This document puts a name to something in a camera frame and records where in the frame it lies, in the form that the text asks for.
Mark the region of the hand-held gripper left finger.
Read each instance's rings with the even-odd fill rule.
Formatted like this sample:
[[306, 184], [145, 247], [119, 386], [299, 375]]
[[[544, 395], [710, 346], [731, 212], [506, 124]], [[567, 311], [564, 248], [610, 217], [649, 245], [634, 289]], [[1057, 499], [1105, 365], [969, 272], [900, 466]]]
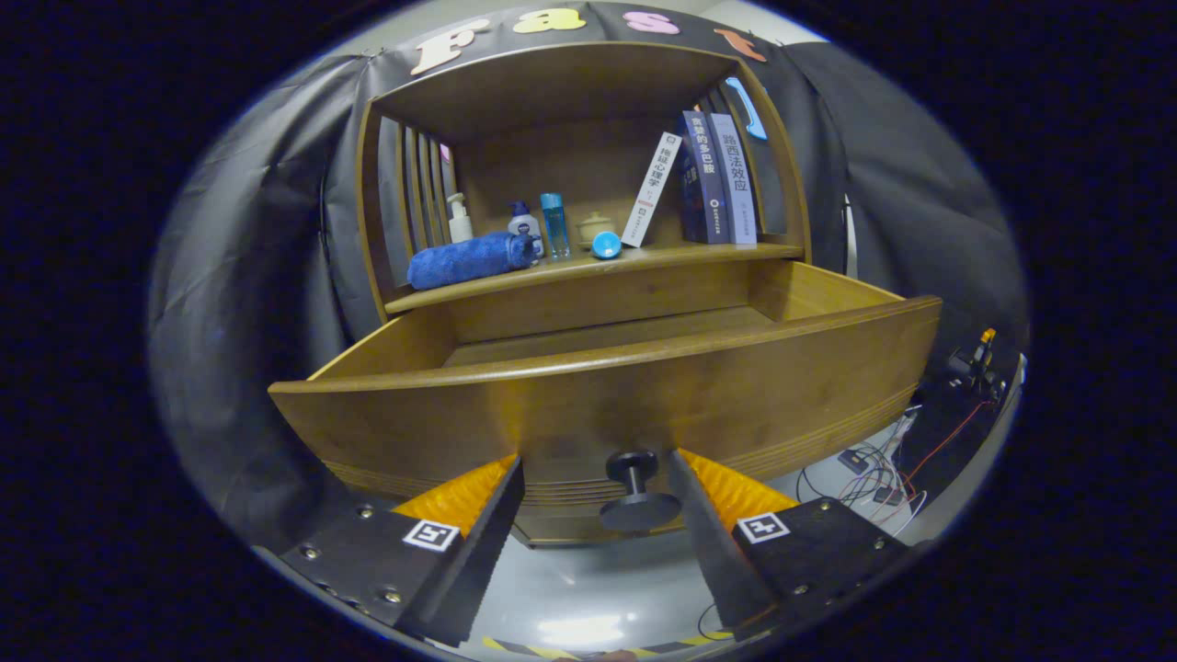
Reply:
[[358, 503], [279, 560], [328, 598], [415, 638], [461, 646], [525, 494], [518, 455], [401, 507]]

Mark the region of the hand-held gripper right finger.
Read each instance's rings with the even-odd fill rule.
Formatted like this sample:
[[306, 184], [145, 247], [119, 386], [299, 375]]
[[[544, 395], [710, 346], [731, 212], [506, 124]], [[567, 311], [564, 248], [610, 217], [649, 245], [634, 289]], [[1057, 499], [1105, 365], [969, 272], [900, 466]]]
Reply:
[[840, 499], [799, 503], [689, 450], [669, 454], [669, 481], [720, 623], [739, 641], [807, 633], [916, 558]]

